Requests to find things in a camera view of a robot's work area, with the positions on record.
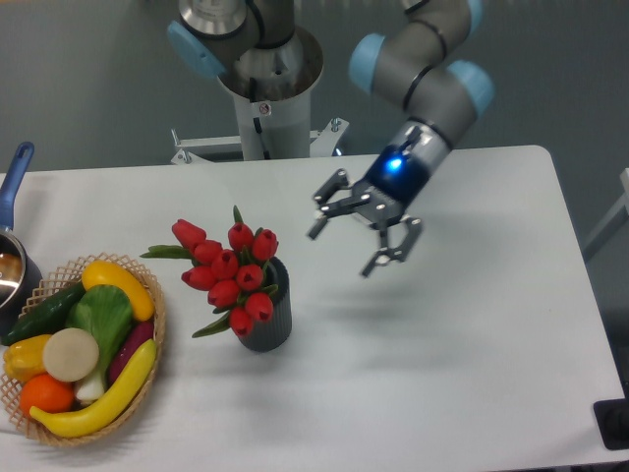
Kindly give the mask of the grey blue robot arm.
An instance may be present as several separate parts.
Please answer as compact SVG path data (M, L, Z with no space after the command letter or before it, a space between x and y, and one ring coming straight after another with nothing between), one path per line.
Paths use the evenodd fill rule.
M407 118L365 175L333 174L314 194L315 238L337 216L357 214L379 246L363 269L407 259L422 232L408 207L494 95L488 74L448 55L477 28L478 1L406 1L397 34L369 34L348 74L367 94ZM291 1L182 1L167 29L180 59L232 95L247 160L311 155L311 93L323 70L316 38L300 28Z

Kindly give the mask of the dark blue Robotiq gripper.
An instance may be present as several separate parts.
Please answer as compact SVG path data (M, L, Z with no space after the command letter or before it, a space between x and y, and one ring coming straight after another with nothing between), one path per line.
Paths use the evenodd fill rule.
M308 237L315 240L332 218L357 213L370 222L379 238L379 247L363 267L361 276L369 277L377 266L404 263L424 228L420 218L404 214L429 177L429 168L422 161L412 154L403 154L396 147L386 147L354 186L347 171L338 169L314 193L317 213ZM339 191L350 194L333 202L331 198ZM384 219L376 222L376 208L381 205L385 206ZM402 224L406 233L401 243L392 247L388 230L395 224Z

